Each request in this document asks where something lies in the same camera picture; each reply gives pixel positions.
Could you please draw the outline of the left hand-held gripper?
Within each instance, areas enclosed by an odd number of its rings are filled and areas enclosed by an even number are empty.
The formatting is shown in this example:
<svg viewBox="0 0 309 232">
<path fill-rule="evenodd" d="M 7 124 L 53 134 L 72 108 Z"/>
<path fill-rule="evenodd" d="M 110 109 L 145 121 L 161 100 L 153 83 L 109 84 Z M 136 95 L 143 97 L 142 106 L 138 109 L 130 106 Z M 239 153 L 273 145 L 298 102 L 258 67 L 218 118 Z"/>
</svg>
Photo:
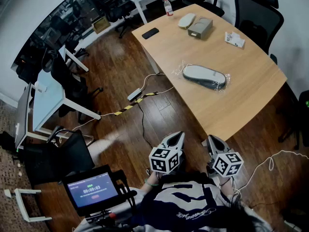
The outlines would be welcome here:
<svg viewBox="0 0 309 232">
<path fill-rule="evenodd" d="M 157 147 L 153 147 L 149 162 L 154 172 L 170 174 L 179 170 L 184 161 L 185 132 L 179 131 L 166 136 Z"/>
</svg>

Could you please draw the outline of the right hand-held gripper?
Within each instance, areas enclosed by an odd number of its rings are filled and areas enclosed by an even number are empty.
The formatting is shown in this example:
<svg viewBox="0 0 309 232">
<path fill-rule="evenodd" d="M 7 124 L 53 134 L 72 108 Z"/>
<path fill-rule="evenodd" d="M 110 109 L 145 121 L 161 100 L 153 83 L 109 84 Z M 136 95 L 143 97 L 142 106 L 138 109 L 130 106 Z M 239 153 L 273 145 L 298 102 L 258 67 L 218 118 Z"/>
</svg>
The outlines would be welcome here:
<svg viewBox="0 0 309 232">
<path fill-rule="evenodd" d="M 217 136 L 209 135 L 207 147 L 211 161 L 207 165 L 209 177 L 233 177 L 241 169 L 244 161 L 238 152 L 231 149 L 228 144 Z"/>
</svg>

